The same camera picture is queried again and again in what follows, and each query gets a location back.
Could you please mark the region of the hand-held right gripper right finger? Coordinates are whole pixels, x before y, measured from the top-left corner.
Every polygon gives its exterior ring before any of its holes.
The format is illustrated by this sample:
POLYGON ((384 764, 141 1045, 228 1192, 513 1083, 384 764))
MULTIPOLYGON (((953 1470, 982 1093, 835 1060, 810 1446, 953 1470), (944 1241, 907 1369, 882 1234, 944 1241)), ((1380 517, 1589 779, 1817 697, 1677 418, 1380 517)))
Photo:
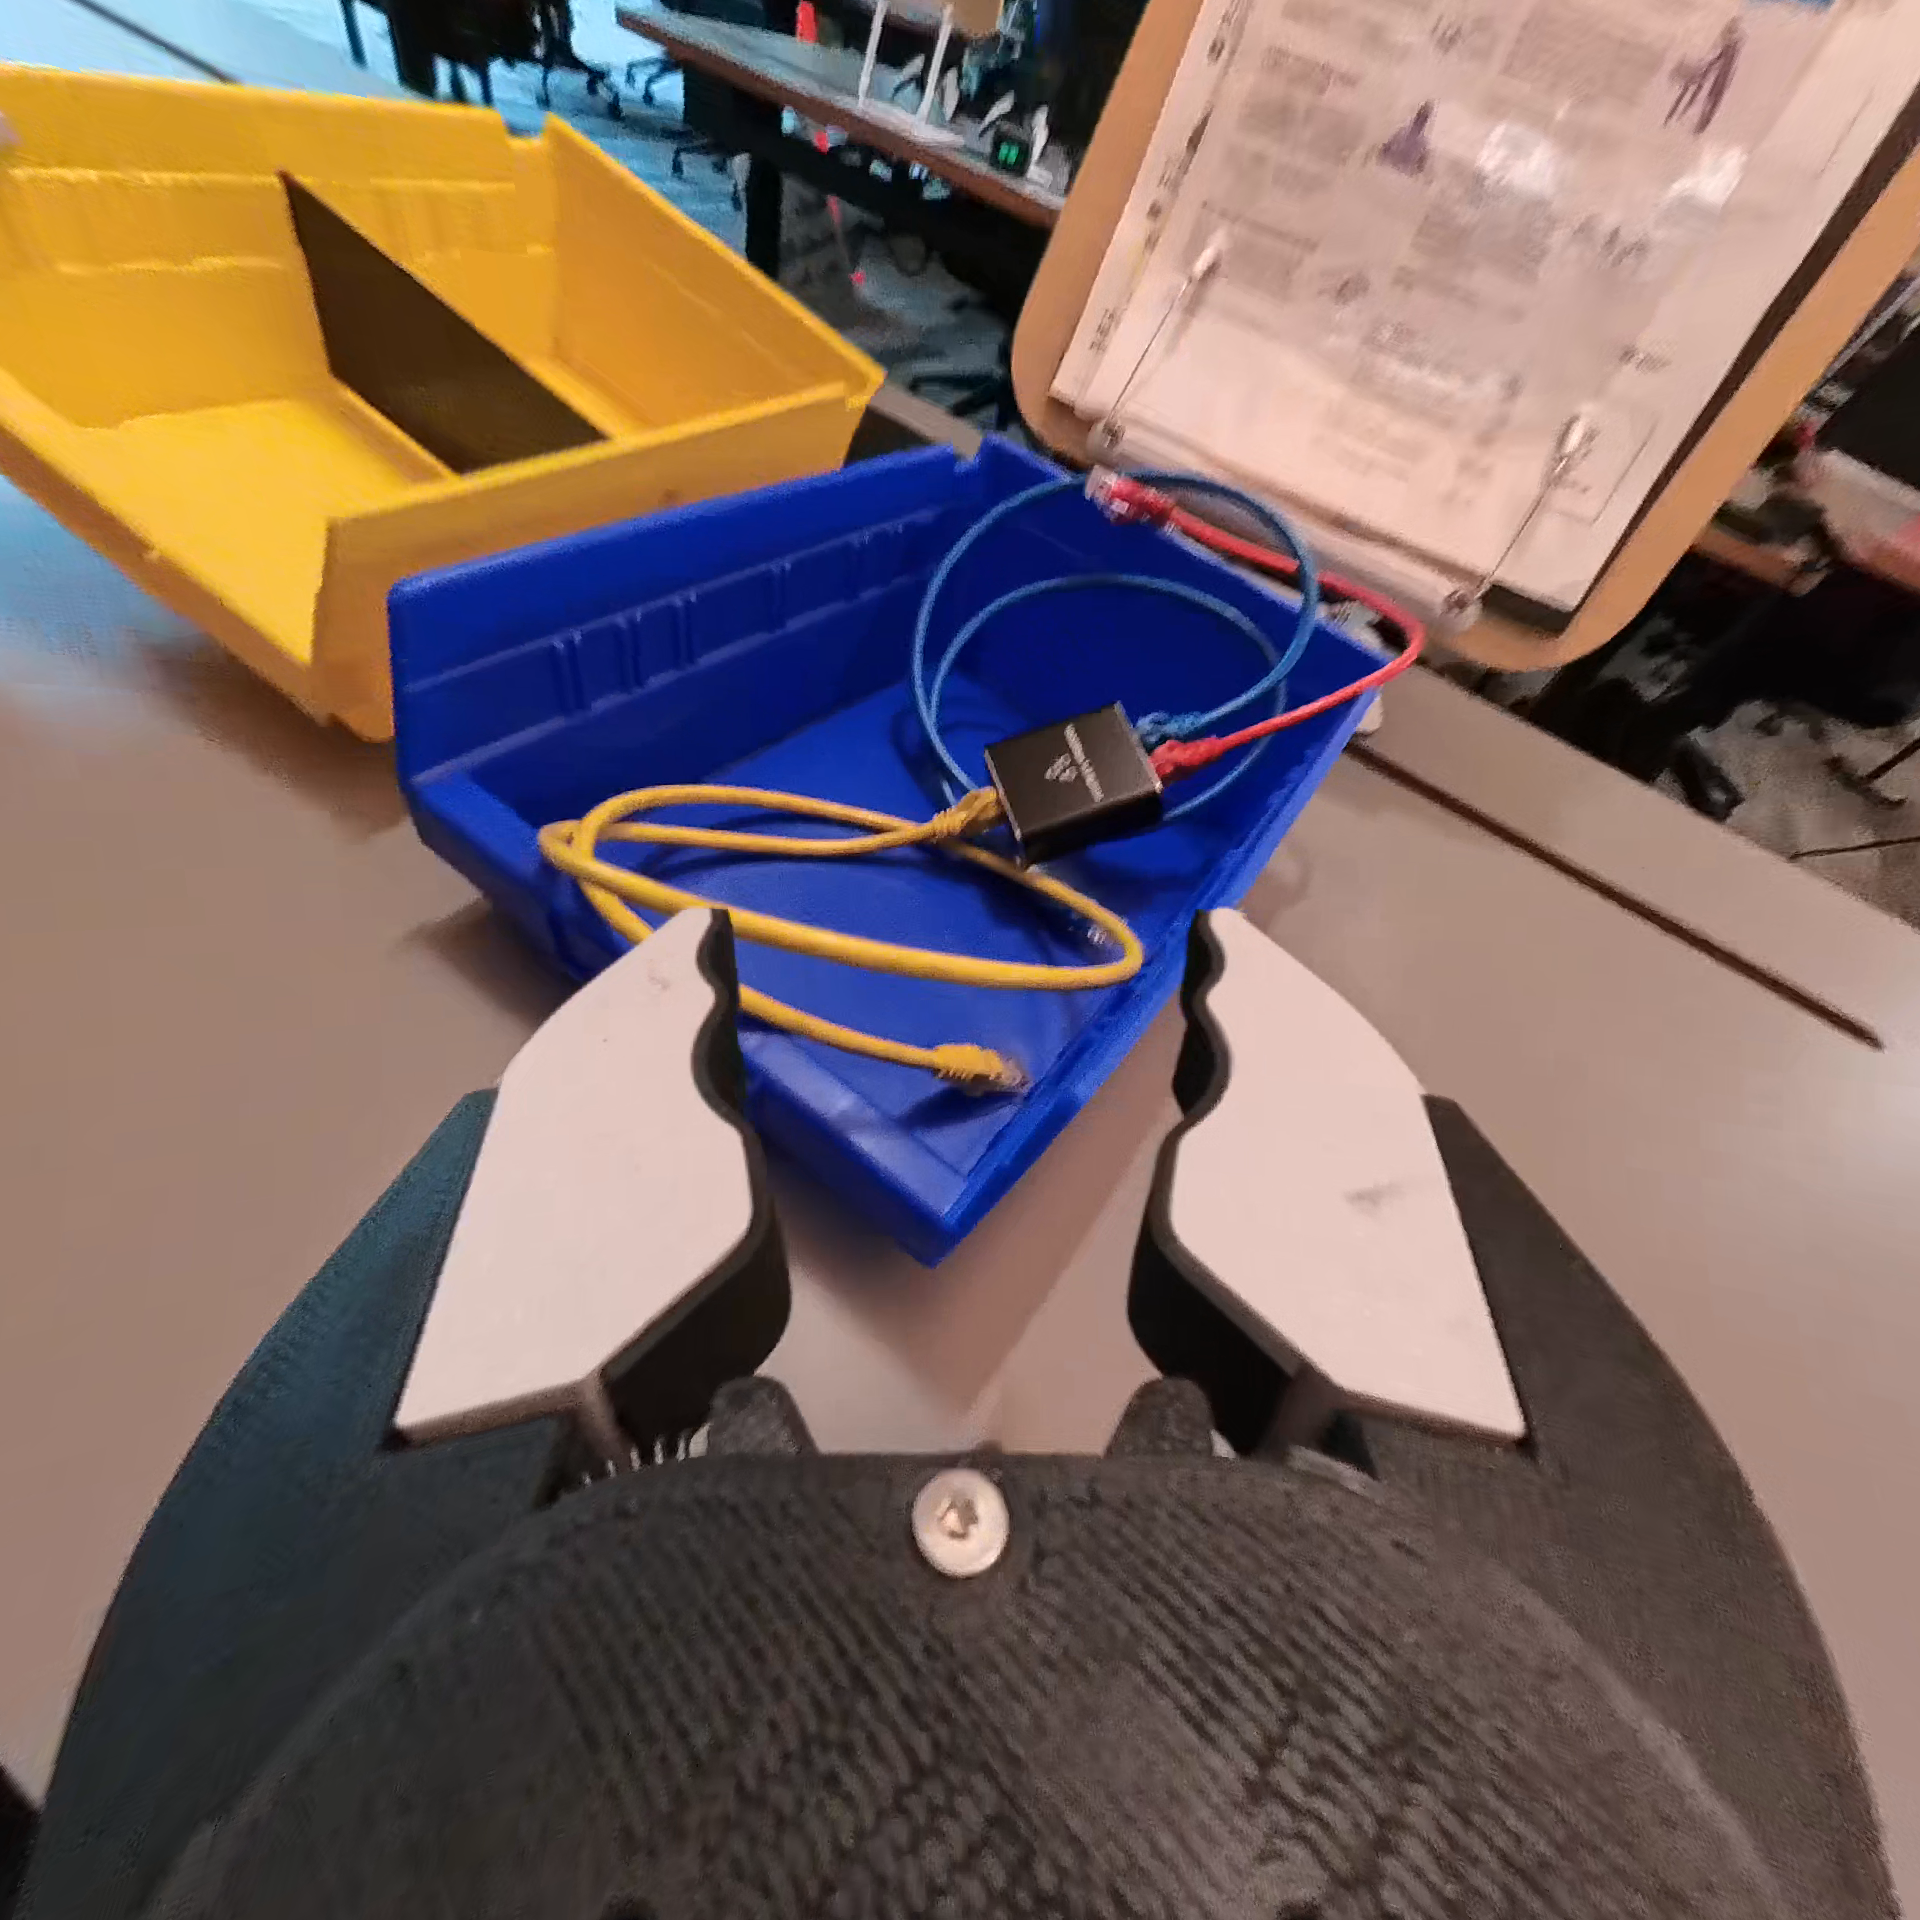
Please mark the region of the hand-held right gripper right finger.
POLYGON ((1337 992, 1233 907, 1189 926, 1178 1109, 1126 1286, 1127 1327, 1194 1385, 1219 1447, 1325 1447, 1388 1424, 1525 1439, 1428 1093, 1337 992))

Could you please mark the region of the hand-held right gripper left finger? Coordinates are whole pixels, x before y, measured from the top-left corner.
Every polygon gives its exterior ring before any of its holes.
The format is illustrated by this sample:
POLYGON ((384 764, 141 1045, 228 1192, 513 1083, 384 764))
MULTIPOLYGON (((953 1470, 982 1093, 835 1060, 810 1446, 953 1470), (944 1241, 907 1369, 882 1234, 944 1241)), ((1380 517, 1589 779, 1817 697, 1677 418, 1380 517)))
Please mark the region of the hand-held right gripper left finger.
POLYGON ((671 916, 502 1071, 396 1437, 559 1420, 584 1447, 702 1447, 780 1344, 791 1279, 748 1117, 733 926, 671 916))

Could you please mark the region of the blue plastic bin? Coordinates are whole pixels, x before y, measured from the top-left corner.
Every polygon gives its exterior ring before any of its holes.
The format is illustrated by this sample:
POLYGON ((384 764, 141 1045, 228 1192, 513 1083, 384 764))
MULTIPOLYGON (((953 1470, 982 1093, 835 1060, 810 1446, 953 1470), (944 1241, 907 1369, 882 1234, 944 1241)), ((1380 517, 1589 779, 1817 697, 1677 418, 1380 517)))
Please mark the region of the blue plastic bin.
MULTIPOLYGON (((989 784, 985 748, 1084 709, 1229 735, 1374 673, 1363 636, 987 438, 444 568, 389 600, 396 778, 422 842, 574 981, 628 939, 540 850, 614 795, 714 784, 926 819, 989 784)), ((973 1093, 744 1017, 749 1115, 866 1226, 938 1263, 1114 1073, 1178 988, 1188 926, 1236 905, 1375 692, 1165 794, 1158 827, 1046 864, 1140 937, 1136 977, 1015 992, 855 969, 735 937, 744 990, 882 1041, 973 1043, 973 1093)))

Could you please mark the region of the black network splitter box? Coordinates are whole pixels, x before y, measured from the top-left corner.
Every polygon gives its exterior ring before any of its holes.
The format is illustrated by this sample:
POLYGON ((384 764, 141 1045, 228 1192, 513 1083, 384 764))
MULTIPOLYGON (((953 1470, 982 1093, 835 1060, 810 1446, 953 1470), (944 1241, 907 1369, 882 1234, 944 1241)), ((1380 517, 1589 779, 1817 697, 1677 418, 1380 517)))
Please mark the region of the black network splitter box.
POLYGON ((1042 868, 1161 823, 1164 779, 1117 701, 1001 735, 982 756, 1021 868, 1042 868))

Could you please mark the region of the grey desk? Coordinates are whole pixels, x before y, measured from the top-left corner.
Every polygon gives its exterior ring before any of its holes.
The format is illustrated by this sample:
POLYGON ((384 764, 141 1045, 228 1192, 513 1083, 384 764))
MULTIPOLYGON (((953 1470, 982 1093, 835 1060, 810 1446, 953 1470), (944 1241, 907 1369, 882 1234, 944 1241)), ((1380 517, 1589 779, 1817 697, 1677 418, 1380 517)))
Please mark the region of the grey desk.
MULTIPOLYGON (((1916 1828, 1916 933, 1433 673, 1246 902, 1690 1382, 1916 1828)), ((4 1766, 257 1338, 557 980, 323 731, 4 492, 4 1766)))

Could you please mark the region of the yellow plastic bin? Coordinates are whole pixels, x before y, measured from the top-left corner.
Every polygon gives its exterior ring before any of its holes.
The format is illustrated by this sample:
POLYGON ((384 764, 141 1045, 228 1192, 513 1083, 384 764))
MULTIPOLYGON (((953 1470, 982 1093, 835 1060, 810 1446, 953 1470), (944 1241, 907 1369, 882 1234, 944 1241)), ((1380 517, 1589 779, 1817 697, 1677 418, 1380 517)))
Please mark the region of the yellow plastic bin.
POLYGON ((416 574, 837 468, 841 332, 549 115, 4 63, 4 476, 310 716, 416 574), (290 173, 605 436, 458 476, 328 370, 290 173))

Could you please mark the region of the black bin divider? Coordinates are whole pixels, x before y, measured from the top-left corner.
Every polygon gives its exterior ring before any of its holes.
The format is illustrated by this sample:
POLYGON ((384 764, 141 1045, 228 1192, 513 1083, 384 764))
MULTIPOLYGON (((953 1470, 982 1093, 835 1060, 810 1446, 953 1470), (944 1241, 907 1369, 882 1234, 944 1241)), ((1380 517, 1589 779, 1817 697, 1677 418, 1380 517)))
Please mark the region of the black bin divider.
POLYGON ((277 175, 328 371, 455 476, 605 443, 520 358, 290 172, 277 175))

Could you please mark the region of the background work table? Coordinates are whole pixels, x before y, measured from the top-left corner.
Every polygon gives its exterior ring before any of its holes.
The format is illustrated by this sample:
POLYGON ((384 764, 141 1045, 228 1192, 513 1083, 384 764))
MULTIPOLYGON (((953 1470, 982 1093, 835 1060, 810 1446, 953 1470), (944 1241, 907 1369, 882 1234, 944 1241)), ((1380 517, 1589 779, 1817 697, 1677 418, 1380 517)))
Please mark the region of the background work table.
POLYGON ((855 143, 918 165, 973 202, 1030 228, 1055 228, 1064 212, 1061 190, 991 164, 975 119, 936 126, 918 110, 884 101, 876 91, 876 74, 868 84, 860 81, 863 58, 851 50, 655 4, 617 6, 614 18, 621 30, 684 68, 791 111, 815 127, 839 132, 855 143))

